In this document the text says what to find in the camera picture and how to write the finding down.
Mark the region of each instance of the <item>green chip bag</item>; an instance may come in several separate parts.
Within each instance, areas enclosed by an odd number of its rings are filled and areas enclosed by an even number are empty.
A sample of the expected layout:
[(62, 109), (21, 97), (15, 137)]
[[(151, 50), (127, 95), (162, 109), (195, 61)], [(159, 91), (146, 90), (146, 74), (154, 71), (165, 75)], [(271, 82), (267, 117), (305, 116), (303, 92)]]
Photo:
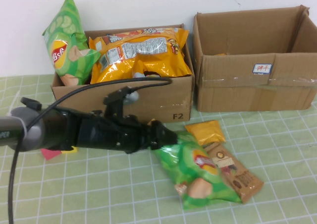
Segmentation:
[(182, 196), (183, 208), (199, 208), (223, 201), (241, 203), (239, 195), (226, 183), (197, 140), (186, 131), (177, 134), (177, 144), (154, 152)]
[(88, 48), (74, 0), (65, 0), (43, 35), (56, 73), (64, 85), (84, 84), (100, 53)]

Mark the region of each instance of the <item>lay's chip bag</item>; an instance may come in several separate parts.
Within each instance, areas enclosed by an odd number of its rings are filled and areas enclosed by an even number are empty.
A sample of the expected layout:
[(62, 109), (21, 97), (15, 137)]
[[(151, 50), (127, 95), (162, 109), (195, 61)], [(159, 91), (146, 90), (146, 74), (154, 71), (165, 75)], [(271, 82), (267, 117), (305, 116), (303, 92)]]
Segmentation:
[(64, 85), (84, 84), (100, 53), (88, 48), (74, 0), (65, 0), (43, 35), (55, 71)]
[(197, 140), (186, 131), (179, 131), (177, 135), (177, 144), (163, 146), (154, 152), (182, 196), (183, 208), (223, 201), (241, 203), (239, 195)]
[(150, 28), (90, 38), (89, 47), (102, 55), (91, 83), (192, 74), (182, 53), (188, 33), (182, 28)]

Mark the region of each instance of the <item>open cardboard box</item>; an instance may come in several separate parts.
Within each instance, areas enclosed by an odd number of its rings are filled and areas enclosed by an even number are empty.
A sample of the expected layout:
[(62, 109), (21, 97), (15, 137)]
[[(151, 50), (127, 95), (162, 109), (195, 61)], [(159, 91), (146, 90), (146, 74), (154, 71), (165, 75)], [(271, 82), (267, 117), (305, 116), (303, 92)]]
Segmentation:
[(193, 30), (199, 111), (310, 107), (317, 27), (307, 7), (198, 13)]
[[(181, 25), (160, 26), (160, 27), (178, 27)], [(87, 31), (88, 37), (96, 38), (107, 34), (115, 34), (120, 32), (128, 32), (138, 30), (140, 28), (116, 29)], [(193, 66), (189, 54), (187, 44), (183, 48), (185, 62), (193, 72)], [(151, 119), (157, 119), (162, 122), (188, 121), (193, 102), (194, 73), (191, 76), (172, 78), (173, 83), (166, 86), (152, 87), (141, 89), (138, 91), (139, 99), (133, 104), (124, 106), (124, 114), (136, 115), (141, 122), (149, 122)], [(92, 110), (105, 110), (103, 99), (109, 93), (125, 86), (136, 87), (145, 84), (157, 82), (130, 82), (113, 85), (101, 86), (78, 93), (60, 104), (62, 107), (76, 109), (82, 112), (90, 112)], [(59, 76), (55, 73), (52, 91), (56, 99), (61, 98), (67, 93), (80, 88), (78, 86), (64, 86)]]

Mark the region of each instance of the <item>lay's logo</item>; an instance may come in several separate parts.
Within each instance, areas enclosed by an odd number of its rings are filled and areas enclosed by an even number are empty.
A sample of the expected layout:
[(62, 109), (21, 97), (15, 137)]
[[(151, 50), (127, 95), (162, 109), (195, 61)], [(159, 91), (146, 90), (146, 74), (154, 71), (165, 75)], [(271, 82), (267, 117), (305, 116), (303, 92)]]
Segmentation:
[(193, 160), (195, 164), (198, 165), (200, 168), (208, 171), (213, 175), (218, 175), (218, 170), (215, 164), (204, 154), (203, 151), (194, 150)]
[(65, 62), (67, 42), (56, 40), (52, 44), (51, 56), (56, 69), (62, 68)]

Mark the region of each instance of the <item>green grid mat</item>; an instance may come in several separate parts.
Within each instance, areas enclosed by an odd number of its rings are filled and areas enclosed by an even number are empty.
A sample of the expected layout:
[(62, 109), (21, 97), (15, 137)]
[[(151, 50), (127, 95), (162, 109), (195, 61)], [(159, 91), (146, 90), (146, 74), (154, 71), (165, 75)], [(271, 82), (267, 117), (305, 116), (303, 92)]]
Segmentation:
[[(0, 79), (0, 115), (22, 96), (54, 101), (52, 75)], [(149, 151), (79, 149), (44, 161), (22, 153), (14, 185), (16, 224), (311, 224), (317, 223), (317, 100), (305, 111), (204, 113), (185, 124), (219, 120), (226, 148), (265, 185), (249, 203), (184, 211), (173, 184)], [(7, 223), (13, 151), (0, 147), (0, 224)]]

